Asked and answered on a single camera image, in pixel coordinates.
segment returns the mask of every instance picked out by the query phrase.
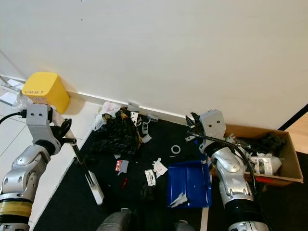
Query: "yellow cube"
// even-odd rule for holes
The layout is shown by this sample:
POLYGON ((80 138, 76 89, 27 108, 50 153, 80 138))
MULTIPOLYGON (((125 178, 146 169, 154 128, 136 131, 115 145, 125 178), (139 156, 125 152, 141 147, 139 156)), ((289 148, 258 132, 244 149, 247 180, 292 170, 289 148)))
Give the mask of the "yellow cube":
POLYGON ((31 98, 34 103, 54 105, 59 113, 64 113, 70 102, 56 73, 34 73, 25 83, 22 93, 31 98))

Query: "black floor mat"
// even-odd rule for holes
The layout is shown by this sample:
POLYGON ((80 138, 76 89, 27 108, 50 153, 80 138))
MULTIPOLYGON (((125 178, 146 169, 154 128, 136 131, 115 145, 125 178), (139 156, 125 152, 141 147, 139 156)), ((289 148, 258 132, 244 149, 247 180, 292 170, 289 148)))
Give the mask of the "black floor mat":
MULTIPOLYGON (((102 187, 105 195, 103 207, 98 208, 91 194, 81 168, 72 164, 60 186, 48 203, 34 231, 95 231, 101 222, 112 212, 128 207, 138 217, 137 226, 132 230, 171 231, 172 225, 179 219, 187 220, 200 230, 201 209, 167 208, 167 173, 157 180, 154 191, 155 200, 147 202, 141 199, 140 191, 146 184, 144 170, 152 168, 153 161, 159 157, 168 166, 174 162, 198 159, 198 151, 192 143, 186 143, 186 127, 166 121, 151 123, 149 134, 152 140, 144 144, 135 159, 129 160, 127 174, 117 176, 116 159, 113 156, 94 156, 96 164, 89 166, 102 187), (172 145, 181 147, 179 157, 169 158, 172 145), (123 190, 122 182, 128 178, 123 190)), ((89 153, 93 140, 91 134, 82 148, 89 153)), ((308 155, 298 154, 304 177, 308 177, 308 155)), ((263 210, 276 231, 304 231, 308 227, 308 186, 293 183, 286 187, 268 187, 262 194, 263 210)), ((220 193, 218 179, 212 181, 212 206, 208 216, 208 231, 228 230, 220 193)))
MULTIPOLYGON (((141 198, 143 185, 147 184, 144 170, 153 168, 152 163, 159 157, 168 166, 184 160, 199 159, 197 148, 193 143, 185 141, 186 126, 166 121, 152 122, 149 125, 152 139, 141 146, 134 158, 129 160, 128 172, 115 171, 114 156, 94 155, 96 164, 89 166, 96 174, 105 195, 102 208, 98 208, 82 169, 72 164, 60 183, 58 189, 40 217, 35 231, 95 231, 107 215, 128 207, 138 215, 140 231, 170 231, 177 220, 187 220, 196 230, 200 230, 202 209, 168 209, 167 208, 167 173, 157 179, 154 189, 154 200, 145 201, 141 198), (178 157, 171 146, 181 147, 178 157), (124 178, 128 178, 125 189, 122 189, 124 178)), ((93 141, 93 133, 82 147, 84 154, 89 154, 93 141)))

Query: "small red item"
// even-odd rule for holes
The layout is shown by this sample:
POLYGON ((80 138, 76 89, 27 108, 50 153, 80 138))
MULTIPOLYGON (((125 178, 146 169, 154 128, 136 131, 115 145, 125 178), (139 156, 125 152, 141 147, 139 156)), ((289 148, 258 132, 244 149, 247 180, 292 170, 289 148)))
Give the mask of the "small red item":
POLYGON ((120 169, 121 169, 121 164, 122 164, 122 160, 117 160, 116 161, 116 168, 115 168, 115 170, 117 171, 117 172, 119 172, 120 171, 120 169))
POLYGON ((125 188, 126 188, 127 181, 128 181, 128 179, 127 179, 127 178, 124 178, 124 180, 123 180, 123 182, 122 182, 122 189, 125 189, 125 188))

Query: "white floor tile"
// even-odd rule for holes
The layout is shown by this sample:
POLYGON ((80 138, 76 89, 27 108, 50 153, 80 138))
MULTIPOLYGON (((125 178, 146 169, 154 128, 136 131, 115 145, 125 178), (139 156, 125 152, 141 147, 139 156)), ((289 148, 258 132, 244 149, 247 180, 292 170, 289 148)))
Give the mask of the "white floor tile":
POLYGON ((0 124, 0 156, 24 127, 24 123, 10 118, 0 124))
POLYGON ((32 144, 32 136, 28 127, 24 127, 16 136, 15 140, 0 156, 0 183, 2 184, 4 176, 12 169, 12 162, 32 144))
MULTIPOLYGON (((82 140, 77 141, 79 147, 81 143, 82 140)), ((30 221, 32 223, 37 223, 40 215, 64 177, 65 172, 69 168, 74 156, 75 154, 72 147, 69 144, 65 144, 57 155, 51 157, 51 161, 48 163, 46 171, 39 180, 30 216, 30 221)))
POLYGON ((71 130, 76 138, 84 139, 90 130, 96 114, 102 105, 71 99, 71 103, 62 115, 64 118, 72 119, 71 130))
MULTIPOLYGON (((18 112, 18 110, 13 109, 12 106, 9 106, 4 102, 0 102, 0 116, 6 116, 15 112, 18 112)), ((26 123, 26 119, 21 118, 18 115, 12 116, 11 119, 26 123)))

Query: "blue tray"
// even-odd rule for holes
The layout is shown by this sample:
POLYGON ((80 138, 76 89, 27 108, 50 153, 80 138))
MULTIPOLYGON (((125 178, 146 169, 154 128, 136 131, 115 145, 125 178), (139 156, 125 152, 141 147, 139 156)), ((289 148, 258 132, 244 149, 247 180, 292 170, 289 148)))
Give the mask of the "blue tray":
POLYGON ((168 207, 180 193, 186 194, 188 202, 176 208, 210 207, 211 181, 208 165, 200 160, 175 163, 168 168, 168 207))

